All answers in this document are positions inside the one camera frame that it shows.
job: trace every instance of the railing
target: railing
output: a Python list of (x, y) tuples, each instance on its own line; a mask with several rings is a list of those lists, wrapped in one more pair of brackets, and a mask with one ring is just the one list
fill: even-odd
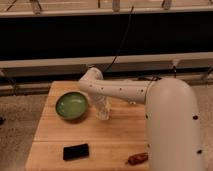
[(213, 10), (212, 0), (1, 0), (0, 17)]

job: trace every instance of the wood grain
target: wood grain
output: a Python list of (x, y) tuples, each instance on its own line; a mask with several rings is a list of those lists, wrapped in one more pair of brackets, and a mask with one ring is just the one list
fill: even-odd
[[(110, 120), (101, 121), (96, 118), (97, 110), (89, 101), (87, 116), (81, 122), (67, 122), (57, 116), (55, 104), (61, 95), (70, 91), (79, 91), (76, 82), (52, 84), (26, 171), (148, 171), (148, 162), (134, 167), (125, 164), (130, 155), (147, 152), (144, 106), (108, 98)], [(82, 143), (89, 144), (88, 158), (63, 161), (64, 146)]]

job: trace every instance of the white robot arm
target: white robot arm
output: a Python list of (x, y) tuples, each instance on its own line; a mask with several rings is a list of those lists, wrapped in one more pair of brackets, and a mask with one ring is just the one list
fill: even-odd
[(112, 96), (146, 105), (151, 171), (205, 171), (197, 101), (185, 82), (104, 81), (91, 68), (78, 85), (95, 103)]

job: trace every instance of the black wall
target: black wall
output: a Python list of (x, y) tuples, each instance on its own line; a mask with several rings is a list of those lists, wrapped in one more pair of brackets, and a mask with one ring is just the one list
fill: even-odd
[[(0, 19), (0, 60), (115, 55), (129, 16)], [(213, 12), (133, 14), (121, 55), (213, 51)]]

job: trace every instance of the sausage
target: sausage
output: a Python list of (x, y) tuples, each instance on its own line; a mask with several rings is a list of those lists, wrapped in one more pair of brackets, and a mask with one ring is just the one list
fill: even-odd
[(148, 160), (148, 153), (139, 153), (128, 158), (127, 164), (136, 165)]

